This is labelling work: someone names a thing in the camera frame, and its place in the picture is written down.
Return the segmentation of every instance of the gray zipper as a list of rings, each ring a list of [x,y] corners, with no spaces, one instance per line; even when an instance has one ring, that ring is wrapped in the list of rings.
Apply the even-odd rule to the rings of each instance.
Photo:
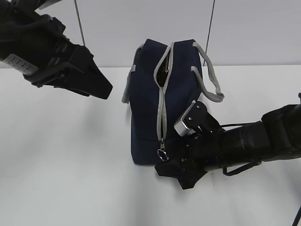
[[[166,113],[166,106],[165,106],[165,92],[168,86],[168,81],[171,75],[171,71],[172,71],[172,67],[173,67],[173,48],[174,48],[174,44],[172,43],[171,48],[167,47],[165,53],[163,54],[162,58],[160,59],[155,72],[154,72],[154,79],[156,84],[159,87],[159,104],[158,104],[158,115],[157,115],[157,136],[158,136],[158,141],[161,142],[160,145],[160,149],[162,152],[165,152],[165,139],[166,139],[166,135],[167,135],[167,113]],[[167,79],[166,82],[164,84],[164,87],[160,87],[158,82],[157,82],[157,73],[158,70],[160,68],[160,66],[162,65],[162,63],[164,62],[164,60],[167,58],[168,60],[166,61],[166,64],[168,64],[166,66],[167,71],[168,71],[168,75],[167,75]]]

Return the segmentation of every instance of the bag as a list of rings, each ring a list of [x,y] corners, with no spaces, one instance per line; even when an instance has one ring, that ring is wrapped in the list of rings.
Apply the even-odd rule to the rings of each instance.
[[[216,94],[204,86],[199,53],[207,62]],[[122,98],[123,103],[130,102],[132,110],[135,164],[156,165],[168,159],[165,150],[181,139],[174,123],[201,92],[214,102],[224,98],[210,59],[194,40],[174,42],[169,47],[148,39],[137,49]]]

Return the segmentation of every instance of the cable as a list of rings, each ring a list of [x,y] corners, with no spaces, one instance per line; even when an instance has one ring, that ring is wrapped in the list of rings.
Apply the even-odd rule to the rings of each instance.
[[[215,0],[213,0],[213,5],[212,5],[212,12],[211,12],[211,18],[210,18],[210,25],[209,25],[209,31],[208,31],[208,37],[207,37],[207,44],[206,44],[206,53],[208,49],[208,43],[209,43],[209,38],[210,38],[210,32],[211,32],[211,25],[212,25],[212,19],[213,19],[213,12],[214,12],[214,6],[215,6]]]
[[[237,123],[237,124],[226,124],[226,125],[221,125],[222,128],[224,127],[232,127],[232,126],[245,126],[251,123]]]
[[[80,21],[80,16],[79,16],[79,7],[77,6],[77,1],[76,0],[74,0],[74,4],[75,4],[75,9],[76,9],[76,14],[77,14],[77,20],[79,22],[79,29],[80,29],[81,39],[83,41],[84,46],[86,46],[83,27],[81,26],[81,21]]]
[[[293,226],[297,226],[298,225],[298,223],[300,221],[300,218],[301,218],[301,207],[300,207],[300,209],[299,209],[299,211],[298,211],[298,213],[296,215],[296,218],[295,218],[295,220],[293,222]]]

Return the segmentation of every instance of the white background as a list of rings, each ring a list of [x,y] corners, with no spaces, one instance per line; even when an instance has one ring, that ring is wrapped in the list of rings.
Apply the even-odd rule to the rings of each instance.
[[[109,100],[37,89],[0,70],[1,226],[286,226],[301,203],[300,160],[238,176],[208,173],[182,191],[130,156],[129,68],[102,72]],[[301,66],[216,67],[225,100],[205,101],[220,123],[256,121],[300,102]]]

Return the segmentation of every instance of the white label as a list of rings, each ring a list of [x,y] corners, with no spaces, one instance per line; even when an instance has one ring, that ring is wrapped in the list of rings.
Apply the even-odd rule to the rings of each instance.
[[[18,57],[15,54],[10,54],[3,61],[3,63],[18,70],[22,74],[29,75],[29,76],[35,74],[39,70],[36,66],[32,65],[31,63],[27,62],[26,60],[23,60],[22,58]]]

